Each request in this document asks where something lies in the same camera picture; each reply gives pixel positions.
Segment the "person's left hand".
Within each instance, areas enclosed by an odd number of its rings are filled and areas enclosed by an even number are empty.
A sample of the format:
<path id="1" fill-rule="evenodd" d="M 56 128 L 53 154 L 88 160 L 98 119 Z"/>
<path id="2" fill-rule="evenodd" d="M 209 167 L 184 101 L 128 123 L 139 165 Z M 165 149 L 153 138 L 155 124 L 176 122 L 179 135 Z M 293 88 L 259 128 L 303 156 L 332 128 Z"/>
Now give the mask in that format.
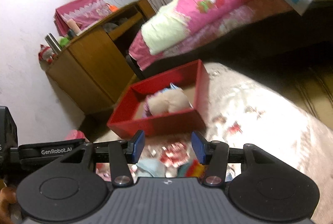
<path id="1" fill-rule="evenodd" d="M 1 189 L 0 196 L 0 222 L 1 224 L 13 224 L 11 221 L 10 205 L 16 204 L 16 190 L 12 187 L 4 187 Z"/>

